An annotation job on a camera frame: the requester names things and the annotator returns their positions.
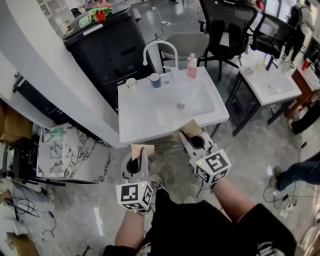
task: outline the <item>green cloth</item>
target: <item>green cloth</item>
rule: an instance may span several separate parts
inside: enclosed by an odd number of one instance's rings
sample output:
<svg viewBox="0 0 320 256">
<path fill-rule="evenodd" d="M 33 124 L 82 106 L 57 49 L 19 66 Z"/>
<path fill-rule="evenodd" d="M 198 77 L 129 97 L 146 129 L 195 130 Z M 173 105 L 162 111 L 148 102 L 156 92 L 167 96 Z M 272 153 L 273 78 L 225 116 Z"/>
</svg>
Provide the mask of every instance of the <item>green cloth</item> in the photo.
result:
<svg viewBox="0 0 320 256">
<path fill-rule="evenodd" d="M 105 16 L 108 16 L 109 14 L 112 13 L 112 9 L 111 8 L 107 8 L 107 7 L 101 7 L 101 8 L 93 8 L 89 11 L 89 15 L 90 16 L 93 16 L 93 19 L 95 21 L 97 21 L 97 18 L 96 18 L 96 13 L 97 12 L 102 12 L 102 11 L 105 11 Z"/>
</svg>

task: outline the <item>backpack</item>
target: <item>backpack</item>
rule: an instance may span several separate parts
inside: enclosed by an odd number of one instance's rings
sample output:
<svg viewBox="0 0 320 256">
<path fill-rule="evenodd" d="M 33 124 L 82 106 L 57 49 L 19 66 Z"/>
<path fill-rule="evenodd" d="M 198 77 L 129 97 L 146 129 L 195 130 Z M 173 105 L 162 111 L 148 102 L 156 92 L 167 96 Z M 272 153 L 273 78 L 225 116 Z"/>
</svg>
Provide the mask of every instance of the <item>backpack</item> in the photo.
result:
<svg viewBox="0 0 320 256">
<path fill-rule="evenodd" d="M 306 6 L 301 6 L 300 8 L 298 6 L 291 7 L 290 15 L 287 23 L 294 28 L 297 28 L 297 26 L 302 25 L 302 11 L 301 11 L 302 8 L 307 8 L 307 7 Z"/>
</svg>

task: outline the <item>soap bottle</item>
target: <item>soap bottle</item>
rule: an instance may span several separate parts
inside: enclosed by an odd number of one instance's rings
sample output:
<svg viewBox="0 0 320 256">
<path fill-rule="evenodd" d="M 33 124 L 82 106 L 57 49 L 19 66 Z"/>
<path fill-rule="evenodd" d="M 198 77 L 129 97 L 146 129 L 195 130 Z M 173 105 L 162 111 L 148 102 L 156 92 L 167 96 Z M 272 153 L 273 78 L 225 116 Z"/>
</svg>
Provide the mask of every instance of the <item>soap bottle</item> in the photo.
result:
<svg viewBox="0 0 320 256">
<path fill-rule="evenodd" d="M 188 57 L 188 65 L 186 68 L 186 74 L 190 78 L 196 78 L 197 75 L 197 58 L 194 53 L 191 53 Z"/>
</svg>

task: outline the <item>gray chair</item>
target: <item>gray chair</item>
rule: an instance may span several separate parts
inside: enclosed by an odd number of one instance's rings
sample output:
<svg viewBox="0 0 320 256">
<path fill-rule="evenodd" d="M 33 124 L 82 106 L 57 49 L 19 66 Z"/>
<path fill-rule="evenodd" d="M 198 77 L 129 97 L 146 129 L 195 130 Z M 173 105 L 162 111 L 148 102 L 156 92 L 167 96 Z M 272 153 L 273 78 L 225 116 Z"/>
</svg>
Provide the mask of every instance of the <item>gray chair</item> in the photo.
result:
<svg viewBox="0 0 320 256">
<path fill-rule="evenodd" d="M 167 40 L 173 44 L 178 52 L 178 61 L 186 61 L 191 53 L 195 54 L 198 59 L 197 66 L 199 67 L 200 58 L 204 56 L 205 51 L 209 45 L 209 36 L 203 32 L 181 32 L 171 35 Z M 158 44 L 160 59 L 162 67 L 165 61 L 171 61 L 175 59 L 173 49 L 166 44 Z"/>
</svg>

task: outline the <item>sink drain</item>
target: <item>sink drain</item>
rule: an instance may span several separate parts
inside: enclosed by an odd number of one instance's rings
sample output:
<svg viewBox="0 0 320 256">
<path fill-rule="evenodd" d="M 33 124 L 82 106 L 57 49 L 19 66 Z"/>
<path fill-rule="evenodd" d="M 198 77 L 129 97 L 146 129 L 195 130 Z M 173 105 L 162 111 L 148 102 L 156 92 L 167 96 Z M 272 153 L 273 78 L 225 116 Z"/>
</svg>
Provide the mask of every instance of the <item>sink drain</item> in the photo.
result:
<svg viewBox="0 0 320 256">
<path fill-rule="evenodd" d="M 185 108 L 185 104 L 183 104 L 183 103 L 178 103 L 178 104 L 176 105 L 176 108 L 177 108 L 178 110 L 183 110 L 183 109 Z"/>
</svg>

